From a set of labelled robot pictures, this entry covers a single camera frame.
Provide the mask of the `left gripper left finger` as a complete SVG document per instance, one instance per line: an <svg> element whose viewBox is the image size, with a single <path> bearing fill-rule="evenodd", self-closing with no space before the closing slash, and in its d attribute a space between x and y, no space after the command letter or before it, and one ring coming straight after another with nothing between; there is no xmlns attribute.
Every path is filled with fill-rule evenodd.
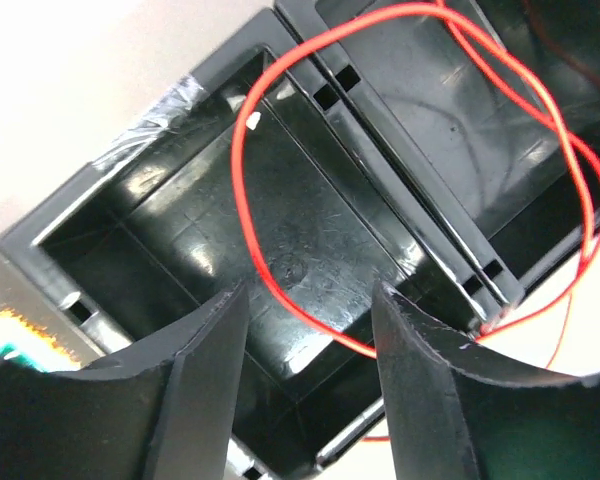
<svg viewBox="0 0 600 480"><path fill-rule="evenodd" d="M248 295L223 291L79 371L0 358L0 479L219 479Z"/></svg>

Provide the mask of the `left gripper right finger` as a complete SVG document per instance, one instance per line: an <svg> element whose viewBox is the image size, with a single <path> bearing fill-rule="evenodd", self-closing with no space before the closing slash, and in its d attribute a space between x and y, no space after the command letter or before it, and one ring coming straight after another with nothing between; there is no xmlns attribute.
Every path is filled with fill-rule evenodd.
<svg viewBox="0 0 600 480"><path fill-rule="evenodd" d="M600 373L507 357L384 282L371 317L398 478L600 479Z"/></svg>

